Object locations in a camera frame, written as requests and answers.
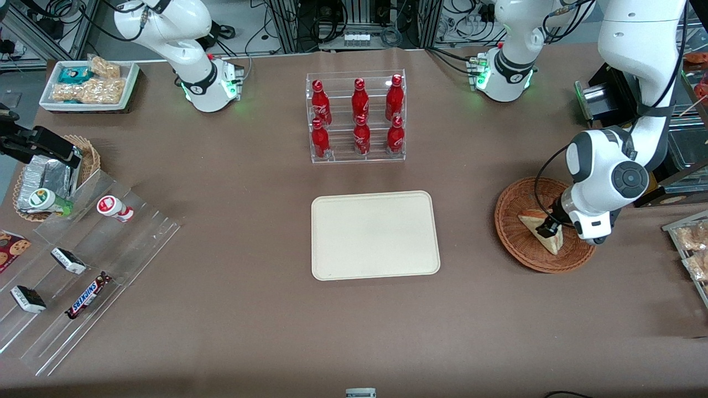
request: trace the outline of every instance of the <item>table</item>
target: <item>table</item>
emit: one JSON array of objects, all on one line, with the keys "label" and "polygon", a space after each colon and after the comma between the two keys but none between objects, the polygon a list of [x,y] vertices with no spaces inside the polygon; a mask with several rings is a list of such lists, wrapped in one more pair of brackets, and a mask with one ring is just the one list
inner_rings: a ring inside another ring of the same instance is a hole
[{"label": "table", "polygon": [[[477,49],[466,50],[474,54]],[[696,397],[708,392],[701,299],[661,225],[700,206],[628,209],[581,269],[522,267],[493,226],[498,194],[583,129],[573,82],[594,45],[544,49],[514,103],[471,93],[424,51],[259,58],[241,102],[197,112],[167,63],[128,115],[36,123],[89,138],[104,169],[183,227],[49,378],[2,363],[3,397]],[[313,165],[307,72],[405,68],[404,163]],[[561,160],[548,169],[568,179]],[[321,195],[425,190],[435,275],[320,282],[310,204]],[[35,225],[0,208],[3,227]]]}]

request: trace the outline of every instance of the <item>coca-cola bottle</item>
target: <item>coca-cola bottle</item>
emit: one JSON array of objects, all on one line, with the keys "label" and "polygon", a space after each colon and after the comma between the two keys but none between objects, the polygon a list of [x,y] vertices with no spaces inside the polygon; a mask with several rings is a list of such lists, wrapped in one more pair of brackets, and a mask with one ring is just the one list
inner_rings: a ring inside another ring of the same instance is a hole
[{"label": "coca-cola bottle", "polygon": [[386,120],[391,120],[394,116],[401,115],[403,97],[405,96],[403,87],[401,87],[402,81],[403,77],[400,74],[395,74],[391,78],[391,87],[386,94]]},{"label": "coca-cola bottle", "polygon": [[399,156],[403,152],[403,140],[406,133],[403,131],[403,118],[394,116],[392,126],[386,139],[386,152],[392,156]]},{"label": "coca-cola bottle", "polygon": [[354,95],[352,95],[352,118],[359,115],[369,117],[369,94],[364,89],[364,79],[354,80]]},{"label": "coca-cola bottle", "polygon": [[312,109],[315,118],[322,119],[327,125],[332,123],[332,110],[329,108],[329,97],[324,93],[322,80],[312,82]]},{"label": "coca-cola bottle", "polygon": [[312,144],[314,145],[314,153],[320,159],[327,159],[332,155],[332,149],[329,147],[329,135],[324,129],[324,124],[321,119],[312,121]]},{"label": "coca-cola bottle", "polygon": [[360,155],[369,153],[371,147],[371,130],[366,125],[366,115],[358,115],[355,119],[356,126],[354,127],[354,150]]}]

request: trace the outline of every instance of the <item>acrylic display stand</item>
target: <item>acrylic display stand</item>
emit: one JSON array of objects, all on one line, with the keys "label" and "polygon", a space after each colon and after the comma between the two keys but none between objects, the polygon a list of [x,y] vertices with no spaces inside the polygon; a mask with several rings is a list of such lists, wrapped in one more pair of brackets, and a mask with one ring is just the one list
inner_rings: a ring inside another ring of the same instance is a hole
[{"label": "acrylic display stand", "polygon": [[[386,119],[386,94],[391,86],[391,77],[394,74],[403,76],[401,87],[406,93],[406,71],[387,70],[370,72],[332,72],[307,74],[305,86],[305,104],[307,107],[308,136],[310,143],[310,157],[312,163],[337,163],[357,161],[403,161],[406,159],[406,143],[408,132],[404,138],[403,150],[397,156],[386,152],[387,135],[391,122]],[[371,129],[371,150],[366,155],[359,155],[354,150],[354,120],[352,115],[352,95],[354,94],[354,79],[364,79],[366,92],[369,95],[369,128]],[[332,111],[332,123],[326,126],[329,133],[329,145],[332,155],[322,159],[315,155],[312,144],[312,82],[321,80],[324,92],[329,97]],[[406,128],[406,97],[404,97],[401,117]]]},{"label": "acrylic display stand", "polygon": [[[96,211],[104,195],[114,195],[135,211],[126,223]],[[20,356],[36,374],[50,375],[123,291],[177,232],[165,217],[101,170],[69,198],[68,217],[52,215],[27,237],[32,246],[0,274],[0,352]],[[60,247],[74,253],[88,268],[76,275],[66,271],[50,252]],[[101,271],[113,280],[74,320],[64,313]],[[23,311],[10,289],[22,285],[37,290],[47,305],[40,314]]]}]

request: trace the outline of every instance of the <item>wicker basket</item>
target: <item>wicker basket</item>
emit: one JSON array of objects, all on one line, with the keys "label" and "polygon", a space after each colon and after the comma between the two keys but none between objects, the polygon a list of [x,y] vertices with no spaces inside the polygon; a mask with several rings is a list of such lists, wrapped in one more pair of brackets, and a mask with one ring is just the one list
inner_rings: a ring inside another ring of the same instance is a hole
[{"label": "wicker basket", "polygon": [[[84,181],[89,179],[89,177],[91,176],[91,174],[94,173],[94,171],[101,168],[101,156],[98,154],[93,145],[91,145],[91,142],[88,141],[86,138],[80,137],[78,135],[65,135],[64,138],[72,144],[76,145],[84,154],[84,160],[81,163],[79,180],[76,183],[76,186],[80,186],[82,183],[84,183]],[[20,187],[22,186],[22,175],[24,175],[24,173],[25,169],[23,167],[19,178],[17,178],[15,188],[12,192],[12,204],[15,207],[15,212],[17,212],[17,214],[23,219],[32,222],[42,222],[46,220],[51,213],[41,212],[25,214],[17,210],[17,199],[20,195]]]},{"label": "wicker basket", "polygon": [[[595,253],[595,247],[578,237],[574,230],[563,227],[563,247],[554,256],[519,220],[523,210],[537,209],[533,196],[534,178],[523,178],[508,186],[499,196],[494,211],[494,224],[501,243],[521,264],[545,273],[563,273],[581,267]],[[538,196],[548,208],[568,185],[550,178],[538,182]]]}]

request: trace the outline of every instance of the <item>yogurt bottle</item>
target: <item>yogurt bottle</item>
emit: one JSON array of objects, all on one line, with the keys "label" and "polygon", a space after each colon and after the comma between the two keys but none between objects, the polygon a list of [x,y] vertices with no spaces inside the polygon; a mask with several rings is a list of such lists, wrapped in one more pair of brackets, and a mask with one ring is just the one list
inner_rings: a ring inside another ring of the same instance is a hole
[{"label": "yogurt bottle", "polygon": [[74,204],[56,193],[39,188],[30,195],[30,206],[37,210],[57,213],[61,217],[68,217],[74,209]]},{"label": "yogurt bottle", "polygon": [[120,222],[128,222],[135,215],[132,207],[126,206],[113,195],[102,197],[96,204],[96,210],[102,215],[113,217]]}]

